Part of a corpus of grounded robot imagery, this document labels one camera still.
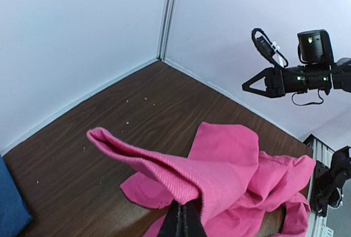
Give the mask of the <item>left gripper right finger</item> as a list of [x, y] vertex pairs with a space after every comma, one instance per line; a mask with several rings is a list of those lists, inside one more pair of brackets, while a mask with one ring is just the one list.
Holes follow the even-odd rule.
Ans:
[[183, 230], [184, 237], [206, 237], [205, 230], [201, 224], [200, 215], [196, 209], [194, 201], [189, 201], [182, 207], [183, 209]]

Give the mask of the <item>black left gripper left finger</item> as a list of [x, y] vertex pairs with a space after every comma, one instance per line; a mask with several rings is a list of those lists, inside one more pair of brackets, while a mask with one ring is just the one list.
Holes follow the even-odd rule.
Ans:
[[181, 237], [183, 236], [183, 206], [172, 201], [169, 210], [162, 223], [158, 237]]

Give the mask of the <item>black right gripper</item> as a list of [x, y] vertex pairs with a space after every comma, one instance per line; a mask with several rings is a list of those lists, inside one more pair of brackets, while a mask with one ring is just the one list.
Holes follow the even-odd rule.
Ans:
[[[251, 86], [264, 79], [266, 91]], [[327, 65], [305, 65], [286, 70], [266, 68], [242, 84], [242, 90], [263, 97], [279, 98], [287, 93], [306, 93], [321, 90], [327, 95], [332, 88], [330, 68]]]

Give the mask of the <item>red garment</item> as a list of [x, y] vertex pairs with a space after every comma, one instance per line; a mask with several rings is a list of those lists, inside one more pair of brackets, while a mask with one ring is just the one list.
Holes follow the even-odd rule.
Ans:
[[281, 236], [307, 234], [311, 209], [301, 191], [315, 161], [307, 155], [268, 155], [245, 126], [203, 122], [188, 157], [137, 148], [100, 127], [87, 137], [104, 154], [135, 169], [121, 184], [131, 202], [162, 209], [173, 201], [196, 201], [207, 236], [255, 236], [264, 215], [280, 206], [286, 209]]

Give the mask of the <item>dark blue polo shirt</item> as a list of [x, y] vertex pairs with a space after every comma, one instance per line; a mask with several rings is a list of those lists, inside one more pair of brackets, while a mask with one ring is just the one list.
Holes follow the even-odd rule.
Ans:
[[17, 236], [32, 220], [1, 157], [1, 236]]

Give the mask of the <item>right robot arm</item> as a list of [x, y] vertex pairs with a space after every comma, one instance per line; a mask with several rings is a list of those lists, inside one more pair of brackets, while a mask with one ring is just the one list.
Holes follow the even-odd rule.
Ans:
[[350, 59], [335, 62], [329, 34], [326, 30], [310, 30], [297, 34], [299, 66], [289, 67], [288, 60], [265, 32], [255, 28], [252, 42], [272, 67], [262, 70], [242, 84], [242, 90], [267, 98], [284, 97], [287, 93], [304, 94], [309, 90], [331, 89], [350, 92]]

